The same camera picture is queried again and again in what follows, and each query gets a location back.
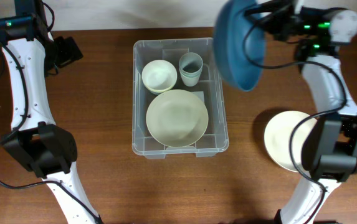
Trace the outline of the blue shallow bowl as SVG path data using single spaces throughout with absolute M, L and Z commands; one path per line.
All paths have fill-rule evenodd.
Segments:
M 255 7 L 255 0 L 227 1 L 214 26 L 213 51 L 219 74 L 230 86 L 242 91 L 253 90 L 262 74 L 262 69 L 252 65 L 246 56 L 259 64 L 265 58 L 264 31 L 251 30 L 253 23 L 244 15 Z

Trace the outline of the mint green cup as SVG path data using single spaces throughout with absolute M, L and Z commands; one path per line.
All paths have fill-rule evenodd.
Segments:
M 180 70 L 180 74 L 184 77 L 188 77 L 188 78 L 195 78 L 195 77 L 199 77 L 201 75 L 201 70 L 195 71 L 195 72 L 186 72 L 184 70 Z

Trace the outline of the yellow small bowl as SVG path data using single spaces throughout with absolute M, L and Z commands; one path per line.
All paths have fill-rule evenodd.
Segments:
M 170 83 L 157 83 L 157 84 L 151 84 L 151 83 L 145 83 L 144 86 L 146 87 L 147 90 L 149 90 L 152 94 L 159 95 L 163 92 L 172 90 L 175 84 L 170 84 Z

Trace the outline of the cream bowl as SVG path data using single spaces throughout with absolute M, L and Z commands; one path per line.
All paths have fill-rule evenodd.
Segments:
M 275 115 L 266 125 L 264 144 L 270 158 L 280 167 L 297 172 L 289 153 L 289 140 L 294 127 L 308 114 L 301 111 L 284 111 Z M 312 118 L 302 124 L 295 132 L 292 142 L 293 156 L 299 168 L 303 143 L 310 134 L 317 120 Z
M 168 147 L 186 147 L 200 140 L 209 124 L 204 102 L 186 90 L 158 95 L 146 111 L 151 136 Z

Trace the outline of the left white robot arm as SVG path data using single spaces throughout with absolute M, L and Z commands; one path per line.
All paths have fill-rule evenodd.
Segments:
M 101 223 L 78 176 L 75 139 L 56 125 L 45 86 L 46 73 L 80 60 L 80 49 L 72 37 L 53 38 L 35 14 L 0 19 L 0 46 L 13 101 L 11 133 L 0 146 L 50 188 L 69 223 Z

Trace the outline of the white small bowl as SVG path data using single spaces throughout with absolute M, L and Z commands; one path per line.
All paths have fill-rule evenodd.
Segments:
M 176 84 L 178 75 L 174 65 L 166 60 L 154 60 L 145 65 L 142 71 L 143 84 Z

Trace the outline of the grey white cup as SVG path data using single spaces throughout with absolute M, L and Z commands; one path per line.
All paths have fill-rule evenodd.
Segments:
M 179 59 L 179 70 L 186 72 L 202 71 L 203 59 L 194 52 L 188 52 Z

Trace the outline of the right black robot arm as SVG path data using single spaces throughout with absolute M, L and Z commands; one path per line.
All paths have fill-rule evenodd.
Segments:
M 269 1 L 244 13 L 253 27 L 277 40 L 302 35 L 295 65 L 306 80 L 317 112 L 316 124 L 294 168 L 301 176 L 275 223 L 312 223 L 329 194 L 357 174 L 357 105 L 341 74 L 338 51 L 357 34 L 357 12 L 315 9 L 300 1 Z

